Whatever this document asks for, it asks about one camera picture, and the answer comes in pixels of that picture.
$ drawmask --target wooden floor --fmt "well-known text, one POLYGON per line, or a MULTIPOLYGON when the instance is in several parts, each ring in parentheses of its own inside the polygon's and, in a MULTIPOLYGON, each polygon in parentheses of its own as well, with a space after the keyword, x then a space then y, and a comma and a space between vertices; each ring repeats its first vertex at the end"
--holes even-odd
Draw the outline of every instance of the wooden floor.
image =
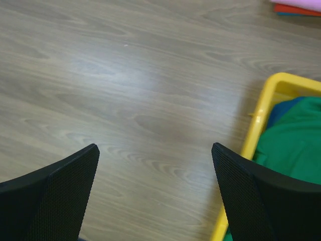
POLYGON ((209 240, 213 142, 239 151, 264 80, 321 80, 321 19, 266 0, 0 0, 0 181, 96 143, 81 237, 209 240))

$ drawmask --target green cloth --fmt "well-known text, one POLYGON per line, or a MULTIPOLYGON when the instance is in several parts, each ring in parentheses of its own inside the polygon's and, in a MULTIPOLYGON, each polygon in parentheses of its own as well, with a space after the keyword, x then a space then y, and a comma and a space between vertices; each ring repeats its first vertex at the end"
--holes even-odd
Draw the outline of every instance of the green cloth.
MULTIPOLYGON (((306 97, 260 137, 253 161, 284 175, 321 184, 321 98, 306 97)), ((224 241, 232 241, 229 232, 224 241)))

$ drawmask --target blue fabric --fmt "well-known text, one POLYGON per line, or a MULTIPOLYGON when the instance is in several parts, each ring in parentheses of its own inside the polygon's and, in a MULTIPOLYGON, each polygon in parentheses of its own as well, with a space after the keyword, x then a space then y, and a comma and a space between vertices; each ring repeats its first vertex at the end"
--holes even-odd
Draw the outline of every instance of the blue fabric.
POLYGON ((291 13, 280 13, 280 12, 277 12, 276 14, 280 16, 305 16, 303 14, 291 14, 291 13))
POLYGON ((272 127, 285 113, 287 113, 293 106, 295 106, 304 98, 305 97, 302 96, 276 104, 271 111, 266 129, 272 127))

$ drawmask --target red fabric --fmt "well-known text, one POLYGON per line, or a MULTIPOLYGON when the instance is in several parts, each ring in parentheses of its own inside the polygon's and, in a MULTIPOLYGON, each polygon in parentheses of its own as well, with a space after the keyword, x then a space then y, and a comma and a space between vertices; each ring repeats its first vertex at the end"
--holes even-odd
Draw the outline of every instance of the red fabric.
POLYGON ((308 15, 308 16, 318 16, 321 17, 320 12, 311 11, 307 9, 301 9, 289 5, 284 4, 275 4, 274 5, 274 11, 277 13, 289 13, 289 14, 302 14, 302 15, 308 15))

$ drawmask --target folded cloth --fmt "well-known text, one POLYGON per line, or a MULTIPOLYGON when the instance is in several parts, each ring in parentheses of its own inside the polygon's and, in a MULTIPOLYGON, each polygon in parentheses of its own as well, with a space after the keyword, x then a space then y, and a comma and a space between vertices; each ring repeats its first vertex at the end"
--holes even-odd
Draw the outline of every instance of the folded cloth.
POLYGON ((296 16, 296 17, 299 17, 299 16, 306 16, 306 15, 302 15, 302 14, 290 14, 290 13, 280 13, 280 12, 277 12, 276 14, 280 15, 280 16, 296 16))
POLYGON ((272 3, 321 12, 321 0, 270 0, 272 3))
POLYGON ((274 9, 275 12, 278 14, 294 14, 294 15, 305 15, 305 16, 316 16, 316 17, 321 17, 321 13, 317 11, 311 11, 307 9, 302 9, 298 7, 293 7, 289 5, 284 5, 284 4, 275 4, 274 9))

